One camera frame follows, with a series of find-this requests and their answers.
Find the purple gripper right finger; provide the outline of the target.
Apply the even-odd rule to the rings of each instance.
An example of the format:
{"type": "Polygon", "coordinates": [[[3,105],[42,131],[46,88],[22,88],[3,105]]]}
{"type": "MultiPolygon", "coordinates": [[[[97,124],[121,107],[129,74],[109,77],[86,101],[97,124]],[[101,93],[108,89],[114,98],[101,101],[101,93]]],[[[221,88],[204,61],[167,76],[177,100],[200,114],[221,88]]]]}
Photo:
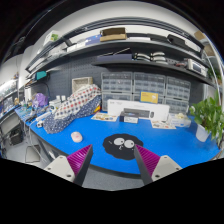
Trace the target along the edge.
{"type": "Polygon", "coordinates": [[[168,155],[159,156],[140,145],[135,145],[134,156],[145,185],[181,170],[168,155]]]}

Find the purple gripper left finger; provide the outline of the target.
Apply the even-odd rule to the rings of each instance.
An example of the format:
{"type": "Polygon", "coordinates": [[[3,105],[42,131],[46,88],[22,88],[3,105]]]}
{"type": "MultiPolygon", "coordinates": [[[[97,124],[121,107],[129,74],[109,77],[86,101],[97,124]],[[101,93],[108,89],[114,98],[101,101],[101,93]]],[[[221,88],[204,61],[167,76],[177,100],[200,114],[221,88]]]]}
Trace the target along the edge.
{"type": "Polygon", "coordinates": [[[69,156],[59,155],[45,168],[45,171],[81,186],[92,156],[92,145],[88,145],[69,156]]]}

